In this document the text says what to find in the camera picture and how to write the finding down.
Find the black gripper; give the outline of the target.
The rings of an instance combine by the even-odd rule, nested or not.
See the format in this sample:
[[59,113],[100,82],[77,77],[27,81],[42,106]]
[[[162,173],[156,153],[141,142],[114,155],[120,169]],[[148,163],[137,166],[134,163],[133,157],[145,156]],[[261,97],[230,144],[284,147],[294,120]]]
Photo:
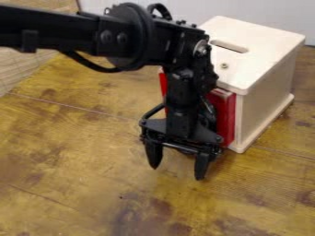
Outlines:
[[[189,140],[204,130],[204,127],[200,127],[197,123],[198,118],[196,118],[193,122],[189,122],[182,116],[166,116],[165,133],[170,136],[182,137]],[[209,132],[208,141],[205,143],[196,143],[194,178],[197,181],[204,179],[209,164],[221,154],[221,148],[218,146],[220,141],[221,137],[216,133]],[[144,147],[149,166],[156,169],[162,160],[164,147],[150,139],[144,141]]]

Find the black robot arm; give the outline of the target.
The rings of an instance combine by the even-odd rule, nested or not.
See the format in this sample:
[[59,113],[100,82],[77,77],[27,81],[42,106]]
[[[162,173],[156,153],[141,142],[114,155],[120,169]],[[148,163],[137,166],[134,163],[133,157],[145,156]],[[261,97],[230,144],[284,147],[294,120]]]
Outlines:
[[222,137],[206,99],[217,75],[202,29],[173,20],[161,4],[121,3],[100,15],[0,4],[0,47],[22,53],[55,50],[102,73],[158,65],[165,73],[164,101],[138,121],[148,163],[157,168],[164,148],[174,148],[196,156],[194,178],[204,178],[221,152]]

